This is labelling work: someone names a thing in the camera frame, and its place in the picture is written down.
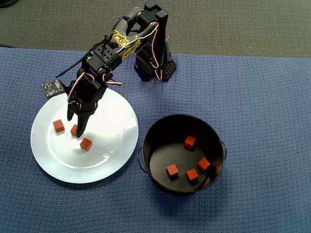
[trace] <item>circuit board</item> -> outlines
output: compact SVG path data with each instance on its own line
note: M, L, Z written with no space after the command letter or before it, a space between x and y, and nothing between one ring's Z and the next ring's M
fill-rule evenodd
M41 88L47 98L65 93L64 87L58 80L43 84Z

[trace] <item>floor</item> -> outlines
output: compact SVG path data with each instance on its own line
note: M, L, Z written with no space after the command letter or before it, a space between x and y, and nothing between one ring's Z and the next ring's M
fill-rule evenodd
M147 0L20 0L0 9L0 44L87 50ZM310 0L159 0L172 53L311 57Z

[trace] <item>white plate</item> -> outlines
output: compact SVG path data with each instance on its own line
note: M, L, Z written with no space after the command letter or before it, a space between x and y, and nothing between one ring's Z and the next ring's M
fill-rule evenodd
M65 130L56 133L53 121ZM51 176L69 183L89 183L118 171L131 157L138 139L137 118L131 105L107 89L80 138L70 133L77 115L67 121L67 95L53 97L38 112L31 130L36 161ZM92 141L89 151L80 148L83 138Z

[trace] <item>robotic arm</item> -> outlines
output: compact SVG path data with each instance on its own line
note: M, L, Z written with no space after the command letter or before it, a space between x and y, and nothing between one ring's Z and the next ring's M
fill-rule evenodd
M168 43L165 41L165 28L168 13L156 2L145 4L144 10L132 9L113 27L110 36L95 44L77 63L60 73L55 81L42 85L47 98L67 93L67 119L78 116L77 137L80 137L89 117L95 113L109 84L121 85L112 77L113 71L131 53L136 52L134 69L143 81L157 77L167 82L176 65L171 59ZM135 24L140 26L136 34L129 36ZM77 72L77 80L67 87L58 77L82 62Z

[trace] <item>orange cube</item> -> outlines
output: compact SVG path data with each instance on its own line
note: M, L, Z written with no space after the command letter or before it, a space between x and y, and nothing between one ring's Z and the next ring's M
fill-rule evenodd
M184 147L191 150L193 148L194 142L195 142L195 138L188 136L185 140Z
M197 167L203 172L210 165L209 161L206 158L203 158L198 164Z
M178 169L175 164L172 164L166 168L166 172L170 178L178 176Z
M54 129L55 131L58 133L58 132L61 132L63 130L65 130L65 127L63 125L63 122L62 120L56 120L53 122L53 126L54 126Z
M73 136L77 136L77 125L73 125L72 129L70 130L70 133L73 135Z
M198 173L196 173L195 169L191 169L190 171L186 172L186 177L189 181L189 183L196 181L197 178L199 177Z
M80 143L80 147L86 151L88 151L92 145L92 141L88 140L87 138L83 138L82 142Z

